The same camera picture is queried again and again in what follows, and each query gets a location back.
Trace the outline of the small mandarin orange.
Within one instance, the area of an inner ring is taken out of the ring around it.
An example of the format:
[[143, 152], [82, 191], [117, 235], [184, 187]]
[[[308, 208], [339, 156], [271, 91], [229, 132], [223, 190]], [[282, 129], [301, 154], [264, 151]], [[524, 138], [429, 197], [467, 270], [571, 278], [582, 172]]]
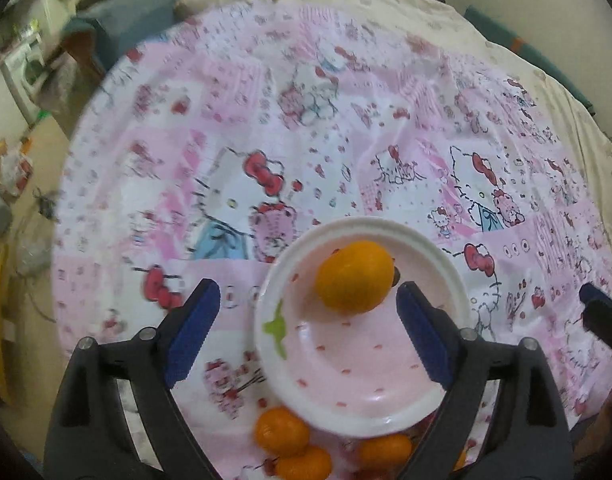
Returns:
[[275, 457], [297, 455], [307, 448], [310, 428], [293, 412], [279, 406], [263, 412], [254, 429], [255, 443]]

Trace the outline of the medium orange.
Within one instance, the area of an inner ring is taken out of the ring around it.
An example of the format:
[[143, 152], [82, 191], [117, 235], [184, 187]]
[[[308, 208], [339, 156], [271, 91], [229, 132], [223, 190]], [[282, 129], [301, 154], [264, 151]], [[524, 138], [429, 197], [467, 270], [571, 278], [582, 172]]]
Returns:
[[388, 296], [395, 278], [391, 254], [371, 240], [357, 240], [320, 264], [315, 292], [322, 303], [341, 315], [372, 311]]

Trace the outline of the pink strawberry plate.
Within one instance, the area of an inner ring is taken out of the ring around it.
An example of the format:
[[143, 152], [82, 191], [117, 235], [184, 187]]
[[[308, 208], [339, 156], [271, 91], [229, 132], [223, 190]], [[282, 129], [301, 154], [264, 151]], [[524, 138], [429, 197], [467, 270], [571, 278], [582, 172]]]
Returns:
[[271, 392], [308, 425], [352, 438], [405, 430], [438, 408], [443, 387], [426, 374], [391, 292], [374, 310], [340, 315], [315, 293], [323, 261], [357, 240], [379, 243], [402, 282], [413, 282], [460, 327], [470, 325], [463, 281], [423, 234], [375, 218], [317, 226], [270, 267], [254, 307], [254, 344]]

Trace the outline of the Hello Kitty pink tablecloth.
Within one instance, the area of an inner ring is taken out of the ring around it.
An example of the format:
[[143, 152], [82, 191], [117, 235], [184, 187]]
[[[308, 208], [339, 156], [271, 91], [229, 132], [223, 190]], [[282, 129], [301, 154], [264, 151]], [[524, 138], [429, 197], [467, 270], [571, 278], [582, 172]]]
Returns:
[[63, 171], [63, 348], [126, 339], [212, 278], [219, 318], [176, 400], [223, 476], [263, 478], [259, 287], [297, 237], [363, 216], [443, 248], [476, 330], [539, 339], [568, 420], [598, 411], [612, 354], [577, 294], [612, 296], [612, 142], [554, 79], [425, 0], [242, 0], [129, 50]]

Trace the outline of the white washing machine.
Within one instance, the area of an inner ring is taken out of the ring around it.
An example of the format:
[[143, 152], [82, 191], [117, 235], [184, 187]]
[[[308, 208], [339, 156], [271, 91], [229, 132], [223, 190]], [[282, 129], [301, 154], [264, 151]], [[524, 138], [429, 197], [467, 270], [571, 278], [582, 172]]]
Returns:
[[40, 108], [32, 100], [32, 95], [44, 72], [41, 47], [41, 36], [35, 32], [18, 40], [0, 58], [0, 70], [12, 99], [30, 126], [40, 116]]

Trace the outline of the teal blue pillow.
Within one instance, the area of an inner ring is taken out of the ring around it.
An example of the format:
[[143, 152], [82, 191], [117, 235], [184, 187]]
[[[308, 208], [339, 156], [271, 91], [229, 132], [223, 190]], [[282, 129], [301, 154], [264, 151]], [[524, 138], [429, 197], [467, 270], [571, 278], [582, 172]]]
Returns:
[[103, 75], [141, 41], [176, 23], [177, 0], [103, 0], [77, 12], [60, 32], [60, 47]]

